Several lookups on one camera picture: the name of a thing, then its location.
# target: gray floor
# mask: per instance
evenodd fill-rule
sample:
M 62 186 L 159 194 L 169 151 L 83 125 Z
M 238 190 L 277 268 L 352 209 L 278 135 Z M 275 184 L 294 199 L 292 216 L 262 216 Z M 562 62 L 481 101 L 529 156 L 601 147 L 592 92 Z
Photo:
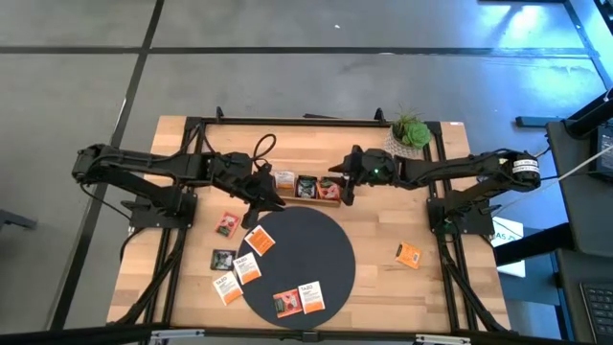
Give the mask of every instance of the gray floor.
M 594 9 L 585 4 L 589 1 L 576 4 L 579 15 L 589 22 L 590 34 L 599 35 Z M 4 0 L 0 45 L 138 46 L 153 5 L 153 0 L 58 0 L 53 6 Z M 555 4 L 169 0 L 153 45 L 578 48 L 581 42 L 566 11 Z M 599 47 L 604 62 L 608 55 Z M 135 60 L 0 55 L 0 207 L 39 220 L 34 232 L 5 227 L 0 233 L 0 333 L 45 327 L 87 201 L 70 177 L 76 151 L 108 141 Z M 212 115 L 217 105 L 228 116 L 310 112 L 371 118 L 378 106 L 393 117 L 402 104 L 418 108 L 425 120 L 465 122 L 473 152 L 502 147 L 537 152 L 546 148 L 544 132 L 516 129 L 514 117 L 566 117 L 603 91 L 588 59 L 149 56 L 122 147 L 148 150 L 160 115 Z M 555 174 L 551 155 L 541 164 L 543 174 Z M 508 193 L 497 201 L 516 197 Z M 114 190 L 106 197 L 115 204 L 123 198 Z M 535 228 L 566 219 L 558 188 L 502 216 Z M 124 219 L 102 209 L 68 327 L 104 323 L 126 227 Z M 508 307 L 521 333 L 559 336 L 551 307 L 512 301 Z

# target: wooden tabletop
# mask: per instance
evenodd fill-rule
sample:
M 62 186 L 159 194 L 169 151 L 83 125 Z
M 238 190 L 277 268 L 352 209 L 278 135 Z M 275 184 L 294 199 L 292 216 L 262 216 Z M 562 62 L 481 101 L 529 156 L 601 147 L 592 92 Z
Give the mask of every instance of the wooden tabletop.
M 178 150 L 186 117 L 160 117 L 151 152 L 172 154 Z M 442 123 L 448 158 L 469 154 L 464 124 Z M 240 126 L 208 125 L 206 135 L 220 152 L 251 154 L 266 133 L 277 136 L 277 146 L 266 155 L 273 170 L 324 175 L 342 162 L 352 145 L 382 148 L 386 128 L 330 126 Z M 430 143 L 437 160 L 436 144 Z M 166 184 L 164 178 L 149 180 Z M 463 190 L 474 178 L 452 181 Z M 440 195 L 443 185 L 438 185 Z M 212 281 L 225 273 L 211 270 L 213 249 L 237 250 L 245 230 L 239 228 L 231 239 L 221 237 L 214 227 L 224 211 L 242 215 L 246 205 L 212 187 L 196 190 L 198 206 L 189 230 L 175 296 L 171 324 L 181 327 L 229 327 L 277 329 L 257 316 L 243 298 L 225 307 Z M 428 189 L 405 191 L 393 187 L 358 187 L 353 206 L 313 206 L 335 219 L 347 232 L 355 254 L 356 273 L 352 293 L 345 306 L 317 329 L 335 331 L 448 332 L 449 321 L 443 293 L 441 264 L 435 237 L 430 233 L 425 200 Z M 125 249 L 108 321 L 123 316 L 151 279 L 160 241 L 160 229 L 147 229 Z M 401 241 L 422 250 L 420 268 L 396 263 Z M 477 236 L 463 236 L 470 284 L 481 301 L 503 326 L 509 319 L 491 247 Z M 466 327 L 462 294 L 455 286 L 461 327 Z M 162 286 L 155 311 L 161 319 L 166 285 Z

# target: black round board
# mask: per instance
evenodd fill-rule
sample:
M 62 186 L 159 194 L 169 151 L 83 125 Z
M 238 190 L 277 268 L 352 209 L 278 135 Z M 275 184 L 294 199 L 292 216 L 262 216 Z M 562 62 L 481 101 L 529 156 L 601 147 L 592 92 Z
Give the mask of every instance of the black round board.
M 242 286 L 245 301 L 271 324 L 310 330 L 330 320 L 345 304 L 355 279 L 355 257 L 345 231 L 332 218 L 307 207 L 287 207 L 258 221 L 275 244 L 263 256 L 243 241 L 238 256 L 253 252 L 261 277 Z M 319 281 L 324 310 L 278 318 L 272 296 Z

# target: succulent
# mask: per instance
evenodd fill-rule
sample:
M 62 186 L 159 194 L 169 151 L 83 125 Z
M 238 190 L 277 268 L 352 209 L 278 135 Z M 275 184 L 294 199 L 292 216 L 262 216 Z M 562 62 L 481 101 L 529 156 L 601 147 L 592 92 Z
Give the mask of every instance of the succulent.
M 420 121 L 415 109 L 405 112 L 400 107 L 398 114 L 400 118 L 393 124 L 392 131 L 402 144 L 420 150 L 430 142 L 430 129 Z

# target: chair leg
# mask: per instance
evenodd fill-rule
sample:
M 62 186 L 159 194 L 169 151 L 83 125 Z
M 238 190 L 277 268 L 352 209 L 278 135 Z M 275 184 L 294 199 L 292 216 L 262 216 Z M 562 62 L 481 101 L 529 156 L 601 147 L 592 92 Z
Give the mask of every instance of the chair leg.
M 36 228 L 36 220 L 32 220 L 29 218 L 21 217 L 14 213 L 0 210 L 0 221 L 2 224 L 15 224 L 26 229 L 34 229 Z

